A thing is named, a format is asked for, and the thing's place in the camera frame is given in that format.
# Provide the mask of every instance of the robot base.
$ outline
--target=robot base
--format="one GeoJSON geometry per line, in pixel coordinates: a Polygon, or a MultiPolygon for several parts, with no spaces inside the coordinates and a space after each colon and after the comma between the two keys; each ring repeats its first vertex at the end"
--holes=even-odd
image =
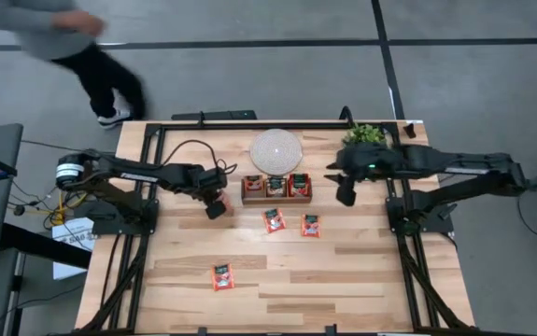
{"type": "Polygon", "coordinates": [[[440,233],[450,233],[454,230],[450,217],[450,212],[456,207],[454,204],[439,205],[428,214],[421,214],[419,225],[407,219],[403,198],[388,198],[386,206],[390,230],[393,232],[401,231],[406,235],[411,235],[416,230],[440,233]]]}
{"type": "Polygon", "coordinates": [[[115,205],[104,201],[85,203],[76,209],[76,217],[87,217],[93,221],[92,234],[151,235],[156,230],[159,204],[146,204],[139,216],[125,217],[115,205]]]}

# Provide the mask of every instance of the wooden tray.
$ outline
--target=wooden tray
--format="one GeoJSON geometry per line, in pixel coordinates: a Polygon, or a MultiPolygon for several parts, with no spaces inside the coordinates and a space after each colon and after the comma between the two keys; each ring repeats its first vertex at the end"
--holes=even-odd
{"type": "Polygon", "coordinates": [[[312,179],[309,179],[309,196],[307,197],[246,197],[245,183],[244,179],[241,179],[241,202],[243,205],[253,205],[253,204],[302,204],[312,202],[312,179]]]}

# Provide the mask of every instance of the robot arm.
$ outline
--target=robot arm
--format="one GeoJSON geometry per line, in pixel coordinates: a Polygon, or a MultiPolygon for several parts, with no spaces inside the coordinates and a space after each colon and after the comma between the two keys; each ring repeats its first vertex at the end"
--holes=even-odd
{"type": "Polygon", "coordinates": [[[477,175],[471,180],[431,191],[419,207],[452,203],[489,193],[517,196],[527,188],[521,167],[508,154],[444,153],[432,147],[403,145],[388,148],[381,144],[358,144],[340,150],[329,169],[341,169],[337,200],[347,206],[355,202],[356,181],[369,179],[419,179],[435,174],[477,175]]]}
{"type": "Polygon", "coordinates": [[[120,199],[133,208],[141,207],[140,197],[133,197],[134,195],[125,192],[119,194],[116,187],[109,186],[107,181],[113,177],[157,183],[168,191],[187,194],[194,200],[203,202],[208,216],[212,219],[226,210],[218,197],[219,191],[227,186],[227,178],[218,166],[205,170],[199,164],[155,165],[119,159],[88,149],[60,158],[56,169],[56,184],[59,189],[87,191],[102,199],[120,199]]]}

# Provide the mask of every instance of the white paper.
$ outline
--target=white paper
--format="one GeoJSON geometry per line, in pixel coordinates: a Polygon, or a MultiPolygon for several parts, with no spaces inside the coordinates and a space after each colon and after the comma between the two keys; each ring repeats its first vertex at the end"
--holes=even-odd
{"type": "MultiPolygon", "coordinates": [[[[93,222],[89,218],[75,218],[67,221],[64,225],[52,227],[52,238],[57,242],[93,251],[95,240],[92,237],[92,226],[93,222]]],[[[52,278],[54,280],[63,280],[86,271],[60,262],[52,263],[52,278]]]]}

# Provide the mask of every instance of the electrical wire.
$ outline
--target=electrical wire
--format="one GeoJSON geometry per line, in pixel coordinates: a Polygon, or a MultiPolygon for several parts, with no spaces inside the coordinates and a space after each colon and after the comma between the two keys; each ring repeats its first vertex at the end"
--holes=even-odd
{"type": "Polygon", "coordinates": [[[37,201],[30,201],[30,202],[26,202],[24,201],[23,199],[13,195],[12,193],[10,194],[10,196],[16,200],[18,200],[19,202],[21,202],[21,204],[17,204],[17,203],[12,203],[12,202],[8,202],[9,204],[11,205],[14,205],[14,206],[31,206],[33,208],[35,208],[36,210],[40,210],[40,208],[38,208],[37,206],[39,204],[43,204],[47,209],[49,209],[50,211],[52,209],[50,209],[50,207],[46,204],[46,199],[50,197],[50,195],[52,194],[52,192],[54,192],[57,187],[54,186],[44,197],[40,198],[39,196],[37,195],[34,195],[34,194],[30,194],[28,192],[25,192],[25,190],[23,190],[18,184],[17,182],[15,182],[14,180],[12,181],[13,185],[22,193],[24,194],[25,196],[28,196],[28,197],[33,197],[35,198],[37,201]]]}
{"type": "Polygon", "coordinates": [[[23,143],[26,143],[26,144],[38,145],[38,146],[43,146],[43,147],[64,149],[64,150],[70,150],[70,151],[81,151],[81,149],[74,149],[74,148],[71,148],[71,147],[63,147],[63,146],[58,146],[58,145],[45,144],[45,143],[41,143],[41,142],[38,142],[38,141],[25,140],[25,139],[23,139],[21,141],[23,143]]]}
{"type": "MultiPolygon", "coordinates": [[[[69,150],[69,151],[76,151],[76,152],[81,152],[81,151],[85,151],[86,149],[75,149],[75,148],[71,148],[71,147],[64,147],[64,146],[58,146],[58,145],[51,145],[51,144],[46,144],[46,143],[42,143],[42,142],[38,142],[38,141],[32,141],[32,140],[21,140],[23,143],[26,143],[26,144],[32,144],[32,145],[37,145],[37,146],[43,146],[43,147],[50,147],[50,148],[56,148],[56,149],[63,149],[63,150],[69,150]]],[[[98,151],[99,153],[104,153],[104,154],[115,154],[114,151],[98,151]]]]}
{"type": "Polygon", "coordinates": [[[196,144],[200,144],[200,145],[204,145],[204,146],[208,147],[208,149],[210,149],[210,154],[212,155],[212,161],[214,162],[215,167],[217,169],[222,168],[222,167],[219,167],[219,162],[224,163],[224,168],[222,168],[222,171],[223,171],[223,173],[225,175],[232,174],[237,169],[237,166],[238,166],[237,163],[232,164],[230,166],[227,166],[227,163],[226,163],[225,160],[216,159],[216,153],[214,152],[214,148],[212,148],[212,146],[210,146],[208,143],[206,143],[206,142],[204,142],[202,140],[197,140],[197,139],[186,140],[186,141],[183,141],[182,143],[178,144],[175,147],[175,149],[173,149],[173,151],[169,154],[168,158],[166,158],[166,160],[164,160],[164,162],[161,165],[159,165],[158,167],[155,167],[153,169],[161,169],[162,167],[164,167],[173,158],[175,153],[177,153],[177,151],[181,147],[183,147],[184,145],[189,144],[189,143],[196,143],[196,144]]]}
{"type": "Polygon", "coordinates": [[[84,286],[84,285],[79,285],[79,286],[77,286],[77,287],[75,287],[75,288],[72,288],[72,289],[66,290],[66,291],[64,291],[64,292],[58,293],[58,294],[53,295],[53,296],[51,296],[51,297],[49,297],[49,298],[46,298],[46,299],[33,299],[33,300],[28,300],[28,301],[25,301],[25,302],[22,302],[22,303],[18,303],[16,306],[12,307],[11,309],[7,310],[4,314],[2,314],[2,315],[0,316],[0,321],[2,321],[5,317],[7,317],[8,313],[10,313],[10,312],[12,312],[12,311],[14,311],[14,310],[16,310],[16,309],[21,309],[22,306],[24,306],[24,305],[26,305],[26,304],[28,304],[28,303],[41,302],[41,301],[43,301],[43,302],[46,302],[46,301],[52,301],[52,300],[54,300],[54,299],[56,299],[56,298],[61,297],[62,295],[65,295],[65,294],[69,294],[69,293],[71,293],[71,292],[74,292],[74,291],[76,291],[76,290],[82,288],[83,286],[84,286]]]}
{"type": "Polygon", "coordinates": [[[534,229],[531,228],[531,226],[528,224],[528,222],[526,221],[526,219],[523,217],[523,212],[521,211],[521,197],[525,195],[525,193],[522,193],[521,195],[519,195],[519,197],[517,197],[517,200],[516,200],[516,205],[517,205],[517,213],[519,214],[519,219],[521,220],[521,223],[523,223],[523,225],[528,228],[528,230],[537,235],[537,231],[535,231],[534,229]]]}
{"type": "Polygon", "coordinates": [[[115,237],[115,242],[112,244],[110,250],[110,258],[108,259],[108,266],[106,267],[106,276],[104,278],[104,286],[102,287],[102,298],[100,299],[100,309],[104,306],[104,300],[106,298],[106,288],[108,287],[108,278],[110,278],[110,269],[112,268],[112,261],[115,258],[115,251],[117,250],[117,243],[119,242],[120,234],[115,237]]]}
{"type": "Polygon", "coordinates": [[[67,215],[68,210],[73,210],[75,207],[85,202],[87,197],[87,193],[84,193],[79,197],[79,194],[75,192],[67,192],[63,200],[63,193],[59,193],[59,204],[49,212],[49,215],[42,222],[44,229],[51,230],[54,226],[63,225],[67,217],[69,216],[67,215]],[[74,201],[73,203],[69,203],[77,197],[78,199],[76,201],[74,201]]]}
{"type": "Polygon", "coordinates": [[[183,147],[183,145],[187,145],[189,143],[197,143],[197,144],[204,145],[204,146],[208,147],[208,149],[210,149],[210,153],[212,154],[212,161],[217,166],[217,168],[219,167],[218,161],[216,160],[216,154],[214,153],[214,148],[212,148],[212,146],[210,146],[208,143],[205,143],[202,140],[191,139],[191,140],[183,141],[182,143],[178,144],[175,147],[175,149],[173,149],[173,152],[171,152],[171,154],[168,156],[168,158],[166,158],[166,160],[164,160],[164,162],[157,169],[160,169],[163,166],[165,166],[166,163],[168,163],[173,158],[173,155],[175,155],[175,153],[177,153],[179,148],[181,148],[181,147],[183,147]]]}
{"type": "Polygon", "coordinates": [[[89,252],[92,252],[92,250],[90,248],[88,248],[87,246],[85,246],[81,240],[79,238],[77,238],[77,236],[69,229],[68,226],[64,225],[64,228],[69,231],[69,233],[71,233],[71,235],[73,236],[73,238],[75,238],[75,240],[81,245],[81,247],[83,247],[85,250],[89,251],[89,252]]]}

